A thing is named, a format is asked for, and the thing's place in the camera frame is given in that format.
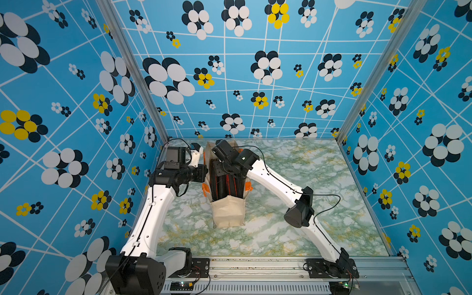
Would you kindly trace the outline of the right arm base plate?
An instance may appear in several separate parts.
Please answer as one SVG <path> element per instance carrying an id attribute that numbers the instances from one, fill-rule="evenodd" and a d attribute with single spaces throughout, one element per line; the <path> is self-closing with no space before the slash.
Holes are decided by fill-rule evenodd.
<path id="1" fill-rule="evenodd" d="M 341 259 L 335 263 L 324 259 L 306 259 L 302 267 L 311 279 L 358 279 L 357 266 L 353 259 Z"/>

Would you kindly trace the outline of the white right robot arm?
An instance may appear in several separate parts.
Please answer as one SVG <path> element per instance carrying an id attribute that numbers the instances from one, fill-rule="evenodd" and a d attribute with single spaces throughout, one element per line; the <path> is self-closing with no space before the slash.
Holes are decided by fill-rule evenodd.
<path id="1" fill-rule="evenodd" d="M 355 263 L 348 252 L 339 246 L 318 221 L 318 213 L 313 209 L 313 198 L 316 194 L 308 186 L 302 188 L 291 184 L 278 173 L 269 168 L 264 159 L 249 149 L 237 151 L 236 148 L 214 147 L 212 153 L 221 162 L 223 171 L 240 175 L 264 186 L 275 194 L 288 207 L 284 220 L 292 227 L 300 229 L 317 247 L 324 265 L 324 272 L 331 277 L 348 274 L 358 278 Z"/>

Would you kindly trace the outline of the ping pong set case one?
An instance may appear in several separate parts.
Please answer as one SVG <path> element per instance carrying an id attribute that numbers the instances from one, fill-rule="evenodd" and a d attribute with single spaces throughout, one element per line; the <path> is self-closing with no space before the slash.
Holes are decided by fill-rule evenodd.
<path id="1" fill-rule="evenodd" d="M 237 197 L 240 199 L 244 199 L 246 178 L 242 177 L 240 174 L 234 175 L 234 177 L 237 181 Z"/>

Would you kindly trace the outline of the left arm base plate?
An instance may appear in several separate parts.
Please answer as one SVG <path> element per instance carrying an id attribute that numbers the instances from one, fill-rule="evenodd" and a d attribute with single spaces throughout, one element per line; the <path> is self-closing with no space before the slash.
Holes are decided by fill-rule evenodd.
<path id="1" fill-rule="evenodd" d="M 210 270 L 210 259 L 209 258 L 192 258 L 192 265 L 190 270 L 186 270 L 184 272 L 175 272 L 168 277 L 171 279 L 176 278 L 190 278 L 190 279 L 197 279 L 197 278 L 208 278 L 208 272 Z"/>

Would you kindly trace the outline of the ping pong set case two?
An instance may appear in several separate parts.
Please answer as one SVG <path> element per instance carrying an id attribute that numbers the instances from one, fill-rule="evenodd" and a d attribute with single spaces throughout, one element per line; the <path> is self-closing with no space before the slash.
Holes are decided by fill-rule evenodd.
<path id="1" fill-rule="evenodd" d="M 226 176 L 227 194 L 237 197 L 237 181 L 233 175 Z"/>

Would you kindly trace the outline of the ping pong set case three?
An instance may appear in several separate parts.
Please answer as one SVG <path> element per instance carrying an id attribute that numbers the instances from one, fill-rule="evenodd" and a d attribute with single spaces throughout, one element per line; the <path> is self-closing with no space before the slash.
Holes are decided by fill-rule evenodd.
<path id="1" fill-rule="evenodd" d="M 218 200 L 227 197 L 227 185 L 225 176 L 218 177 L 218 180 L 216 181 L 216 193 Z"/>

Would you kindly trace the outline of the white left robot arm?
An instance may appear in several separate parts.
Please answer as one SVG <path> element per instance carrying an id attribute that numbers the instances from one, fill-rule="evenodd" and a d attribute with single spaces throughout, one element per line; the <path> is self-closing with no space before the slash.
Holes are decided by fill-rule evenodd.
<path id="1" fill-rule="evenodd" d="M 156 249 L 167 211 L 182 195 L 180 186 L 205 181 L 208 169 L 199 162 L 203 153 L 197 143 L 166 149 L 164 160 L 157 162 L 149 177 L 145 202 L 128 241 L 105 264 L 108 280 L 98 294 L 158 295 L 169 276 L 194 270 L 189 248 L 170 248 L 161 256 Z"/>

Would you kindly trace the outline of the beige canvas tote bag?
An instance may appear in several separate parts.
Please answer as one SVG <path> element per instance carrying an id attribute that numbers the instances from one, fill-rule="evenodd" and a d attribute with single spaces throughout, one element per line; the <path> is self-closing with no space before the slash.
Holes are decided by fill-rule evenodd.
<path id="1" fill-rule="evenodd" d="M 206 165 L 208 171 L 210 171 L 210 161 L 218 160 L 218 158 L 211 151 L 214 146 L 215 142 L 208 142 L 204 149 L 204 165 Z M 209 180 L 210 174 L 208 172 L 205 178 L 205 182 L 202 185 L 202 191 L 211 205 L 213 214 L 213 227 L 225 228 L 244 226 L 246 215 L 246 198 L 248 197 L 250 191 L 253 190 L 250 179 L 246 178 L 244 199 L 227 195 L 227 197 L 214 202 L 211 198 Z"/>

